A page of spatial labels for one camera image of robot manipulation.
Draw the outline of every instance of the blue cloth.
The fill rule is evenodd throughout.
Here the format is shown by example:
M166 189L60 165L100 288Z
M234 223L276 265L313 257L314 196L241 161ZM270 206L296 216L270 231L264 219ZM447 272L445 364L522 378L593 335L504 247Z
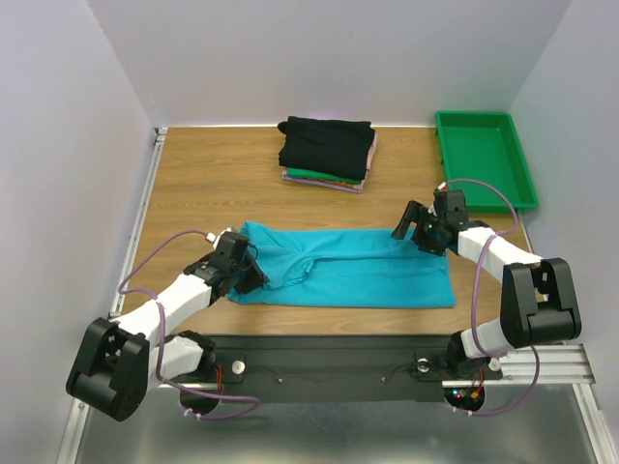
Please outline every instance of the blue cloth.
M258 248L270 279L240 304L445 307L456 304L446 256L394 240L387 229L271 230L246 222L240 233Z

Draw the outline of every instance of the green tray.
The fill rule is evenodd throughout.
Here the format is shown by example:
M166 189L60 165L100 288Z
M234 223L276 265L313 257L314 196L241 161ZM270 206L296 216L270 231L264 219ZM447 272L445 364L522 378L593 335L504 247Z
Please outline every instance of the green tray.
M501 190L516 209L537 208L538 197L510 114L438 111L436 133L447 180L468 177L484 181ZM455 187L464 190L470 211L508 211L487 188Z

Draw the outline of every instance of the wooden table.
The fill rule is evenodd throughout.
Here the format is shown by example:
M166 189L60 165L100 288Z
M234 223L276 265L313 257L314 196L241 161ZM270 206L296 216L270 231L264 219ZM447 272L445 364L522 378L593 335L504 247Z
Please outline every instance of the wooden table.
M284 182L276 128L170 129L153 187L136 261L183 229L219 233L246 220L275 229L390 228L410 199L425 204L443 180L434 129L378 128L378 149L362 194ZM495 230L509 216L475 215ZM527 247L522 229L507 237ZM160 292L186 265L210 250L198 236L170 244L130 282ZM457 306L440 309L367 309L239 305L221 299L180 328L206 334L451 334L470 327L475 266L449 255ZM498 315L501 289L484 275L481 322ZM141 305L126 298L124 312Z

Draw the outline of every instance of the stack of folded clothes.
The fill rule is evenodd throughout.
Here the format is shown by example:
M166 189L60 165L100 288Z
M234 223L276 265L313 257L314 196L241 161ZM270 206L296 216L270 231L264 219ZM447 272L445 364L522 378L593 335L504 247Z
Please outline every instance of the stack of folded clothes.
M376 151L370 122L318 121L290 116L280 151L285 181L361 193Z

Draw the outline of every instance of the pink folded garment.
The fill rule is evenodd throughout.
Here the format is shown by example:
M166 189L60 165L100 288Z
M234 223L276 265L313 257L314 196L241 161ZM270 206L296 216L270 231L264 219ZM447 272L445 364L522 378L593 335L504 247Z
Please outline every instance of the pink folded garment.
M297 182L299 184L309 184L311 186L326 187L328 189L337 189L337 190L344 190L344 191L352 191L353 193L361 193L364 189L364 184L366 183L366 180L368 179L369 168L371 167L371 161L373 160L374 153L376 152L377 143L378 143L378 134L374 133L374 141L371 142L371 145L369 146L369 150L368 150L368 169L366 171L366 177L364 178L363 181L361 181L361 184L347 187L347 186L342 185L341 183L335 183L331 181L317 181L313 179L300 179L298 177L290 177L288 176L287 168L284 168L282 170L281 178L284 179L285 181Z

